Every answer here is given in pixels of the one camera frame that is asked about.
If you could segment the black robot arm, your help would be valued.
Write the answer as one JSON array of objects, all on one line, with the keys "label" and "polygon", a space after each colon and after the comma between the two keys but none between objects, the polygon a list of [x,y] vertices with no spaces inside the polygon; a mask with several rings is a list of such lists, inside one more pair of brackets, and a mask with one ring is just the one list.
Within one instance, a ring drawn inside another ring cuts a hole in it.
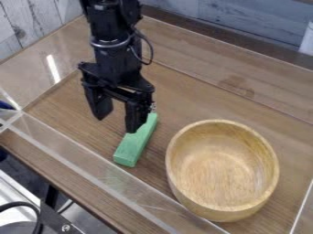
[{"label": "black robot arm", "polygon": [[114,110],[115,100],[125,103],[126,132],[135,133],[151,113],[155,88],[142,76],[151,61],[142,58],[147,37],[135,28],[142,19],[138,0],[79,0],[91,27],[94,61],[78,64],[82,86],[97,119]]}]

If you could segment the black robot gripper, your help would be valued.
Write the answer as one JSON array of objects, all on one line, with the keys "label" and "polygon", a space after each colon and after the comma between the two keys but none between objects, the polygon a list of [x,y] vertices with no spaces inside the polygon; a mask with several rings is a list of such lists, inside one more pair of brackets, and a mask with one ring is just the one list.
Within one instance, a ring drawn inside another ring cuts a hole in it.
[{"label": "black robot gripper", "polygon": [[125,104],[126,132],[135,133],[151,112],[154,86],[142,75],[142,40],[102,41],[93,39],[95,62],[80,62],[82,86],[94,117],[102,121],[113,112],[113,99]]}]

